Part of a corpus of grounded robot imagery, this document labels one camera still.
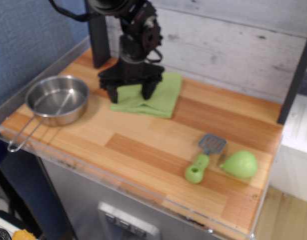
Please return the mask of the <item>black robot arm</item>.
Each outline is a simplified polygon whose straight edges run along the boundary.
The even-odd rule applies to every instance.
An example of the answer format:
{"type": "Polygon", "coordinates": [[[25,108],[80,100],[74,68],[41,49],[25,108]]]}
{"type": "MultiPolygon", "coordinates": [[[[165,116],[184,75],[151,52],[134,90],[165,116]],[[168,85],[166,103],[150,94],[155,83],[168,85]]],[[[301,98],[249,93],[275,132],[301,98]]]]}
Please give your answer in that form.
{"type": "Polygon", "coordinates": [[[148,0],[90,0],[96,13],[114,16],[120,21],[119,58],[115,65],[98,74],[100,88],[107,91],[112,103],[118,102],[118,88],[141,85],[141,94],[148,100],[162,80],[164,68],[161,59],[149,60],[162,44],[161,27],[157,11],[148,0]]]}

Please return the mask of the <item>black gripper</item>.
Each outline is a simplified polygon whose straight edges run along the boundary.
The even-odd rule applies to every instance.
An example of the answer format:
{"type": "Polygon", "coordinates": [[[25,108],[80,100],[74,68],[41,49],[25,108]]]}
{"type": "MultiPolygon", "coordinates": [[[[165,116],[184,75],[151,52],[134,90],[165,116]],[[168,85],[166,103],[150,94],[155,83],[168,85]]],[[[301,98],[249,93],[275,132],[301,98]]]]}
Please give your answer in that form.
{"type": "Polygon", "coordinates": [[[118,87],[141,84],[144,100],[151,98],[157,85],[162,80],[164,68],[145,61],[130,63],[121,57],[112,67],[98,74],[100,87],[107,90],[112,103],[118,102],[118,87]]]}

